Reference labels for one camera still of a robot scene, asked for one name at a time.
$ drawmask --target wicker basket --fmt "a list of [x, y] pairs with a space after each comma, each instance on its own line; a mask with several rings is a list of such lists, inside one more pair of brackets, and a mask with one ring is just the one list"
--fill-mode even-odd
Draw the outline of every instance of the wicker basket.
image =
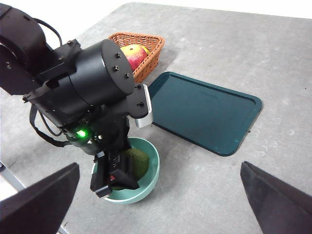
[[114, 33], [108, 39], [114, 41], [120, 47], [139, 44], [144, 45], [150, 51], [139, 67], [133, 71], [133, 76], [137, 83], [142, 82], [157, 66], [160, 50], [165, 44], [165, 39], [160, 36], [127, 32]]

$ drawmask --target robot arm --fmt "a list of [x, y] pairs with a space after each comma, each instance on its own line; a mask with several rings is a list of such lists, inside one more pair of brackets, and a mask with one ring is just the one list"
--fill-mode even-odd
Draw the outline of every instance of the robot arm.
[[153, 121], [152, 108], [147, 86], [134, 83], [118, 45], [105, 39], [82, 50], [72, 40], [52, 50], [38, 20], [0, 8], [0, 86], [32, 104], [31, 119], [39, 111], [51, 120], [68, 139], [60, 146], [73, 144], [95, 156], [91, 189], [99, 197], [112, 186], [138, 188], [131, 161], [120, 152], [131, 147], [127, 116], [144, 127]]

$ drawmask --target metal leg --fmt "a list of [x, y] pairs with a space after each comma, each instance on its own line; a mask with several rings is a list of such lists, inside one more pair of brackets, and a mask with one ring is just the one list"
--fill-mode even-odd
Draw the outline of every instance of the metal leg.
[[[5, 167], [3, 163], [0, 162], [0, 173], [3, 176], [3, 178], [17, 191], [21, 191], [25, 189], [26, 187], [17, 179], [17, 177]], [[68, 232], [60, 226], [58, 229], [58, 232], [61, 234], [68, 234]]]

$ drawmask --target table surface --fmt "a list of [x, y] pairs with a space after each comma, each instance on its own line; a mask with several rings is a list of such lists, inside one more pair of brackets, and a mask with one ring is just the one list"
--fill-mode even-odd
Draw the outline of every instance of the table surface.
[[263, 110], [229, 157], [131, 120], [129, 136], [158, 149], [160, 176], [144, 200], [118, 205], [90, 191], [92, 156], [42, 140], [28, 122], [30, 105], [1, 91], [1, 161], [26, 186], [74, 161], [80, 166], [62, 223], [69, 233], [259, 234], [239, 175], [245, 160], [312, 194], [312, 20], [128, 3], [78, 40], [86, 48], [120, 31], [166, 40], [144, 83], [173, 71], [257, 96]]

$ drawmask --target red apple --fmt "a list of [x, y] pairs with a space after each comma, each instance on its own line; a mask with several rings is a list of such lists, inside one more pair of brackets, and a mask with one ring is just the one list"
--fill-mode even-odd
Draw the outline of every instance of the red apple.
[[121, 50], [130, 63], [132, 71], [134, 71], [148, 55], [146, 52], [147, 49], [145, 50], [144, 46], [137, 44], [123, 46], [121, 47]]

